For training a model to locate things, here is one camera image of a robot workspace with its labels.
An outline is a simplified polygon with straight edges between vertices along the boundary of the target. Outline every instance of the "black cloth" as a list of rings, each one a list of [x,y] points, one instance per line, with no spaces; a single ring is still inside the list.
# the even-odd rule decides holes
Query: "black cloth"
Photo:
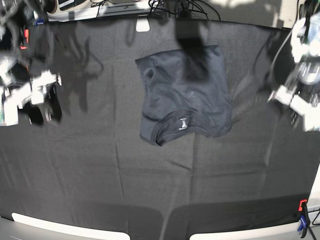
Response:
[[[164,51],[135,61],[145,88],[140,136],[160,145],[188,133],[218,137],[231,127],[218,46]]]
[[[52,26],[61,124],[36,127],[21,117],[19,125],[0,128],[0,216],[125,232],[132,240],[187,240],[297,222],[318,169],[320,135],[301,124],[293,129],[292,112],[267,103],[264,82],[288,31],[150,19],[150,31],[136,32],[136,23]],[[48,54],[47,34],[37,37],[42,29],[29,33],[40,60]],[[145,92],[135,60],[190,45],[223,52],[232,129],[153,146],[139,136]],[[288,44],[275,65],[278,82],[291,60]]]

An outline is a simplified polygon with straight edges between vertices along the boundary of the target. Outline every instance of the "t-shirt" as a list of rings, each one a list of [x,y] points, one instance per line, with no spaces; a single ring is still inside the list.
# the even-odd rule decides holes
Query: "t-shirt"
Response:
[[[217,45],[136,60],[145,87],[140,136],[156,146],[188,133],[218,137],[231,128],[223,54]]]

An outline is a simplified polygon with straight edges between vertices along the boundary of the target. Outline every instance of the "blue clamp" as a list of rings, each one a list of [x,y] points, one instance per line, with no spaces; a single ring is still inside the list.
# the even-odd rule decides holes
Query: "blue clamp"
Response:
[[[298,232],[300,232],[302,229],[305,229],[307,227],[307,221],[304,215],[300,216],[300,226],[298,228]]]

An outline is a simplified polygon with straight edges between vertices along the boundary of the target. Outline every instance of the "black tablecloth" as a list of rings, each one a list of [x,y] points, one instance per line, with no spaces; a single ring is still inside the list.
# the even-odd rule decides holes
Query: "black tablecloth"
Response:
[[[317,172],[320,134],[293,129],[291,111],[267,103],[270,63],[288,34],[199,20],[59,23],[54,63],[59,126],[0,128],[0,215],[128,233],[132,240],[184,240],[296,222]],[[30,30],[46,55],[43,27]],[[190,46],[219,45],[232,99],[232,129],[188,134],[166,145],[140,139],[144,87],[135,60]],[[290,46],[275,68],[290,70]],[[32,71],[41,68],[33,65]]]

